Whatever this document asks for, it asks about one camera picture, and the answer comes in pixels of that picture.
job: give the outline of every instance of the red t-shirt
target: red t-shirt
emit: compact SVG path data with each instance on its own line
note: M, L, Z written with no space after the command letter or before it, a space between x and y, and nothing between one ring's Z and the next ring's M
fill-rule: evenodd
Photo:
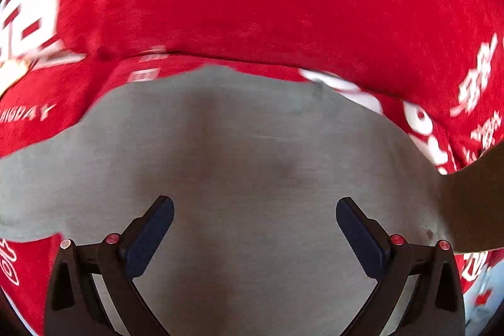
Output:
M440 173L451 173L502 139L503 5L2 0L0 60L43 57L0 100L0 156L74 125L113 88L211 62L323 81L391 119ZM145 55L156 59L155 68ZM58 234L35 243L0 242L0 285L37 334L60 240ZM489 258L487 252L458 256L464 290Z

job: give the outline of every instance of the red button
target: red button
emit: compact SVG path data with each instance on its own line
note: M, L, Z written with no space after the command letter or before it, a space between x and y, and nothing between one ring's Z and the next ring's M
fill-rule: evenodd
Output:
M439 242L439 247L444 251L448 251L451 248L451 245L448 241L442 240Z
M109 234L106 238L105 238L105 242L112 245L112 244L116 244L117 242L119 242L119 239L120 239L120 235L119 234Z
M390 235L390 240L394 245L402 245L406 242L405 239L398 234Z

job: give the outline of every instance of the gray fabric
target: gray fabric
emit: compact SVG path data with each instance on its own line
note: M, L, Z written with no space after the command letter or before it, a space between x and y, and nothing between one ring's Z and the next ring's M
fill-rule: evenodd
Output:
M136 283L170 333L335 335L375 283L336 201L432 244L452 239L441 182L395 125L329 88L212 66L116 89L2 159L0 237L98 242L165 194L175 222Z

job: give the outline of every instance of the black plastic mount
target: black plastic mount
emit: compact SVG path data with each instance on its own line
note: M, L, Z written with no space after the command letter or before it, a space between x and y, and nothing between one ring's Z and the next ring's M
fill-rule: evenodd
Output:
M100 244L93 245L76 246L73 241L62 244L49 281L45 335L119 335L110 324L98 296L94 273L103 276L130 335L169 336L132 279L145 271L174 216L172 200L160 196L120 237L111 234Z
M435 246L395 243L350 197L336 205L336 220L364 272L378 281L342 336L379 336L409 275L418 275L413 295L394 336L464 336L462 289L447 241Z
M170 227L173 202L161 196L122 235L110 234L100 244L61 243L49 283L46 336L112 336L92 274L103 276L112 301L131 336L166 336L167 331L132 280L149 264ZM389 237L355 202L342 198L336 220L364 272L377 285L342 336L379 336L409 275L418 275L415 290L394 336L463 336L464 305L453 251L446 241L435 246L408 244Z

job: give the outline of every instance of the dark blue pad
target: dark blue pad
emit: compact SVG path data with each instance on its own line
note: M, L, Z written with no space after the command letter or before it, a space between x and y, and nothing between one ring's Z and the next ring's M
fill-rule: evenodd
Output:
M162 196L139 219L142 222L142 227L124 254L126 274L130 280L145 272L174 217L173 201Z
M338 201L336 221L366 275L379 281L389 264L390 247L384 244L384 238L375 238L372 231L380 234L377 228L383 229L376 221L368 219L349 197Z

